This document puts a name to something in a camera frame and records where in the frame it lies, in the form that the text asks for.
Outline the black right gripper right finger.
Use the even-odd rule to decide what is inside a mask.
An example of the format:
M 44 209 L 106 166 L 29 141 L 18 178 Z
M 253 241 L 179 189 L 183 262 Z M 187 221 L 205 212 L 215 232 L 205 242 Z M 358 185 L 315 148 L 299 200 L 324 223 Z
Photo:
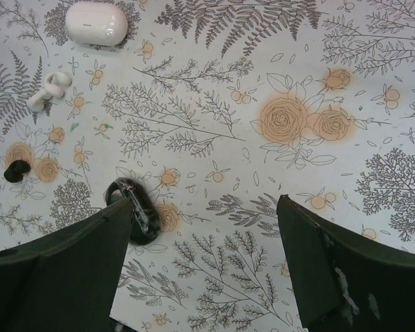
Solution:
M 277 218 L 304 328 L 415 331 L 415 254 L 331 223 L 287 195 Z

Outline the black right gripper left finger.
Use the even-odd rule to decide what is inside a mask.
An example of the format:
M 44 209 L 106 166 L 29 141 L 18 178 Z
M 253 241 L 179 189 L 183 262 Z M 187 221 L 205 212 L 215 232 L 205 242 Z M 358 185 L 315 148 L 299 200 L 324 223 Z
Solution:
M 132 228 L 122 199 L 0 251 L 0 331 L 114 331 L 110 319 Z

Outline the black clip earbud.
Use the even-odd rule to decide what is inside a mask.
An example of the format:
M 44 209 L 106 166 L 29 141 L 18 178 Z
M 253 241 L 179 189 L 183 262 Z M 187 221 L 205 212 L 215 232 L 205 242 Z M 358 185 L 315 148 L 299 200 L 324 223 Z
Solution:
M 30 169 L 30 164 L 27 161 L 15 160 L 8 166 L 3 176 L 9 183 L 18 183 L 22 181 L 24 174 L 27 174 Z

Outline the black earbud charging case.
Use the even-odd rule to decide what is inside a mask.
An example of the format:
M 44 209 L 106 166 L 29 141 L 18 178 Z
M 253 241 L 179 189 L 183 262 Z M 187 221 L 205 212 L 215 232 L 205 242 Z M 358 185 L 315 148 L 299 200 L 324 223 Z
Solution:
M 161 231 L 160 215 L 146 189 L 134 178 L 119 177 L 108 186 L 104 201 L 109 206 L 124 198 L 133 203 L 131 242 L 144 246 L 155 241 Z

